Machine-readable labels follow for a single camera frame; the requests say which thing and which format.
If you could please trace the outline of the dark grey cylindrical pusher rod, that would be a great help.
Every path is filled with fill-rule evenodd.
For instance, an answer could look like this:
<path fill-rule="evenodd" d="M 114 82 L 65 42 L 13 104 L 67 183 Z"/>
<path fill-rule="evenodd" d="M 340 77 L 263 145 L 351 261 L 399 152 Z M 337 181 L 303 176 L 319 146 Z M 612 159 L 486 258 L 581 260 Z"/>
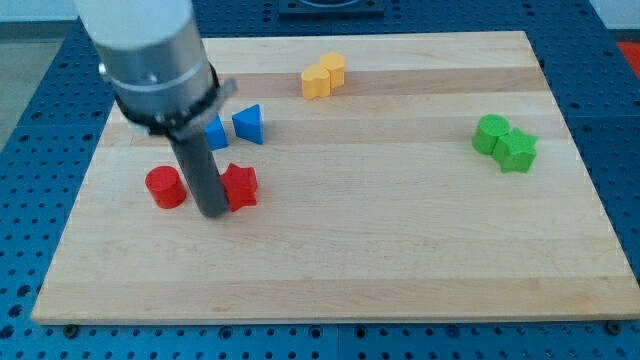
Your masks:
<path fill-rule="evenodd" d="M 229 211 L 224 186 L 203 132 L 169 141 L 200 213 L 215 218 Z"/>

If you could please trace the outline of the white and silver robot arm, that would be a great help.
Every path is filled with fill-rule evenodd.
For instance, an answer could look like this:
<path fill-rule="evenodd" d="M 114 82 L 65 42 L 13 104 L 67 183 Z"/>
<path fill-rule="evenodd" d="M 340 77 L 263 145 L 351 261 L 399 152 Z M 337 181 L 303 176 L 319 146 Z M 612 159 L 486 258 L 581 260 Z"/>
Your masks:
<path fill-rule="evenodd" d="M 132 123 L 166 137 L 200 213 L 229 211 L 206 126 L 237 89 L 220 81 L 190 0 L 74 0 L 98 71 Z"/>

